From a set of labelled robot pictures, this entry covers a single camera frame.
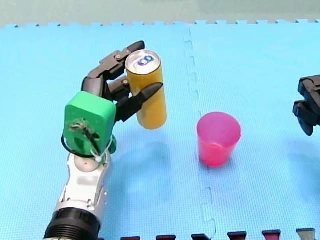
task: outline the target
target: yellow can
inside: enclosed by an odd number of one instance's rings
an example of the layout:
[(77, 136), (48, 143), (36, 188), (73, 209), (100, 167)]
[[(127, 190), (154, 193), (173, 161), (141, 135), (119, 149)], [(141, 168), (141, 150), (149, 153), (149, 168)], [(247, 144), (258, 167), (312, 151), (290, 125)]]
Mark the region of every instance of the yellow can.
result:
[[(150, 84), (163, 83), (160, 57), (149, 50), (138, 50), (125, 61), (128, 82), (133, 96)], [(167, 121), (165, 90), (162, 87), (142, 106), (136, 114), (138, 122), (145, 129), (158, 129)]]

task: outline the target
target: robotic hand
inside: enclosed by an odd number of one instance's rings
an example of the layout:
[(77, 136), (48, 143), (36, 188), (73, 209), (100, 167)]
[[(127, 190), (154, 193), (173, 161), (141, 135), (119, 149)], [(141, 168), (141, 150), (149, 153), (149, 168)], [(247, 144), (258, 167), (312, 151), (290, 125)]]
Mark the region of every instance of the robotic hand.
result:
[(301, 78), (298, 92), (304, 100), (294, 102), (293, 113), (305, 134), (311, 136), (320, 125), (320, 75)]
[(45, 240), (98, 239), (107, 204), (104, 181), (117, 147), (113, 127), (136, 114), (163, 86), (154, 83), (130, 97), (127, 77), (119, 78), (125, 72), (127, 57), (144, 48), (145, 43), (139, 41), (100, 61), (65, 107), (61, 143), (70, 153), (69, 179), (45, 231)]

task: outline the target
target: blue foam mat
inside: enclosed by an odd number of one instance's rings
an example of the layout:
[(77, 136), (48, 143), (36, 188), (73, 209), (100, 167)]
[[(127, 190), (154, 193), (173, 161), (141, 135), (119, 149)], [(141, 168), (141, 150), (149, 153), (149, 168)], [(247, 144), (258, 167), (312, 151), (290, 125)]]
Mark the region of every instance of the blue foam mat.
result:
[[(0, 239), (41, 239), (66, 183), (60, 144), (64, 107), (82, 79), (114, 50), (144, 40), (163, 60), (168, 121), (147, 131), (118, 123), (101, 237), (159, 235), (226, 239), (246, 231), (319, 228), (316, 131), (306, 137), (292, 114), (299, 78), (319, 74), (318, 23), (81, 26), (0, 30)], [(242, 139), (230, 162), (197, 159), (196, 123), (222, 111)]]

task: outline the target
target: can top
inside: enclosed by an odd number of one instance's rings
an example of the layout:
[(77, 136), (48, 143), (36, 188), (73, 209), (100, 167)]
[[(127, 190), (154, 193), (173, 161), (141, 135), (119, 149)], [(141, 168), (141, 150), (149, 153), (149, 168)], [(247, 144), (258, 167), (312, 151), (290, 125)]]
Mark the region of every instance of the can top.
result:
[(127, 57), (125, 68), (133, 74), (146, 75), (157, 70), (160, 64), (161, 59), (155, 52), (138, 50)]

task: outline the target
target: plastic cup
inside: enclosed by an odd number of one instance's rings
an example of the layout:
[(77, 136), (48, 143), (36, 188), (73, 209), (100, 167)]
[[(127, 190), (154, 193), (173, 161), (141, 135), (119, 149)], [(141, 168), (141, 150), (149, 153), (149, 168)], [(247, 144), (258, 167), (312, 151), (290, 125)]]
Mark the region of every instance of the plastic cup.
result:
[(209, 167), (224, 165), (241, 138), (238, 121), (223, 112), (211, 112), (197, 124), (198, 155)]

